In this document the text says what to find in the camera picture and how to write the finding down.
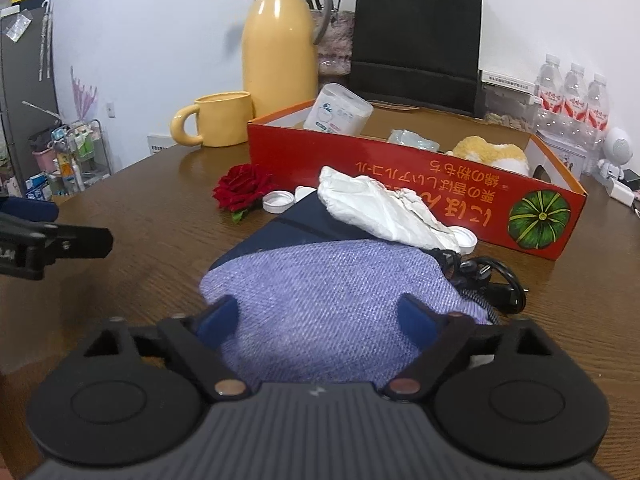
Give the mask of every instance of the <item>white bottle cap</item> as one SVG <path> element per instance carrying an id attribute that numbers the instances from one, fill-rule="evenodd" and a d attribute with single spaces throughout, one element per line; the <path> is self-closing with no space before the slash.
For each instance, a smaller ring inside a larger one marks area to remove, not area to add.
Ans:
<path id="1" fill-rule="evenodd" d="M 571 72 L 577 72 L 580 75 L 584 75 L 584 67 L 577 63 L 571 63 Z"/>
<path id="2" fill-rule="evenodd" d="M 456 241 L 460 246 L 460 254 L 462 254 L 462 256 L 471 254 L 478 244 L 478 237 L 476 237 L 476 235 L 469 229 L 457 225 L 450 227 L 449 229 L 453 231 Z"/>
<path id="3" fill-rule="evenodd" d="M 262 209 L 277 215 L 289 209 L 293 202 L 293 195 L 289 191 L 271 191 L 262 197 Z"/>

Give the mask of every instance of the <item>yellow thermos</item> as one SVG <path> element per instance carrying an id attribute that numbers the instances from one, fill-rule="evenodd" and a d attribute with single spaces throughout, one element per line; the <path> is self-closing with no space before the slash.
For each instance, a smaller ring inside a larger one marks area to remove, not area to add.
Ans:
<path id="1" fill-rule="evenodd" d="M 329 24 L 333 0 L 324 0 L 314 30 L 306 0 L 255 0 L 242 33 L 242 79 L 255 117 L 282 110 L 318 94 L 316 45 Z"/>

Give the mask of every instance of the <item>red cardboard box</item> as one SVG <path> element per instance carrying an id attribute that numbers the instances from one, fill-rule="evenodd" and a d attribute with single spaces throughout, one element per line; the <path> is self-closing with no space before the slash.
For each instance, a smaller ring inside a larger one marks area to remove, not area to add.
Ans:
<path id="1" fill-rule="evenodd" d="M 413 189 L 446 225 L 471 229 L 478 239 L 555 260 L 586 201 L 586 192 L 535 135 L 426 108 L 375 107 L 358 137 L 312 132 L 302 123 L 305 102 L 249 123 L 251 161 L 273 173 L 279 189 L 318 186 L 323 166 L 369 175 L 390 189 Z M 524 150 L 528 178 L 442 153 L 389 144 L 407 129 L 452 150 L 468 136 Z"/>

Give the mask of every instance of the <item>yellow mug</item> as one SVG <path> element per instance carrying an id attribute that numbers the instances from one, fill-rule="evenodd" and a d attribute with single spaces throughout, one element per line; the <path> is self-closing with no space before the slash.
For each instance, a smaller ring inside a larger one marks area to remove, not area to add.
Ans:
<path id="1" fill-rule="evenodd" d="M 184 121 L 196 114 L 195 136 L 184 131 Z M 183 146 L 233 146 L 246 142 L 246 124 L 254 118 L 249 92 L 223 92 L 201 97 L 184 107 L 171 121 L 171 136 Z"/>

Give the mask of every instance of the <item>artificial rose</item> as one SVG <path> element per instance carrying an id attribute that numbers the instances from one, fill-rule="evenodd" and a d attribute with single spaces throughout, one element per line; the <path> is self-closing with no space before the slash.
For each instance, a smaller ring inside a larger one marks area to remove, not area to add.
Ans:
<path id="1" fill-rule="evenodd" d="M 212 196 L 221 208 L 235 212 L 251 207 L 273 189 L 270 173 L 253 164 L 241 164 L 220 179 Z"/>

